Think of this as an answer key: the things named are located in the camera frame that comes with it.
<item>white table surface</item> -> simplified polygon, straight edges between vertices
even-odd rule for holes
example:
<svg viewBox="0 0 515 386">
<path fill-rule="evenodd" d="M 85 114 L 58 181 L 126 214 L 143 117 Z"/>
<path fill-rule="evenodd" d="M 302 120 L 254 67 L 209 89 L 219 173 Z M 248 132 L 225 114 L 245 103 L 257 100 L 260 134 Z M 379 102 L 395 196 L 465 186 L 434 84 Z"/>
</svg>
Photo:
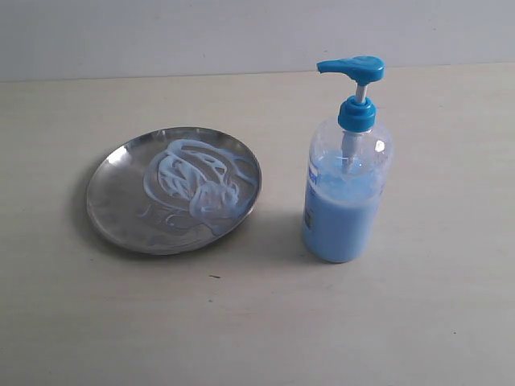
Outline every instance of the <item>white table surface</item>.
<svg viewBox="0 0 515 386">
<path fill-rule="evenodd" d="M 394 165 L 366 253 L 329 265 L 299 235 L 307 151 L 352 90 L 314 72 L 0 84 L 0 385 L 514 385 L 515 64 L 370 87 Z M 255 152 L 253 214 L 185 256 L 111 248 L 89 176 L 178 125 Z"/>
</svg>

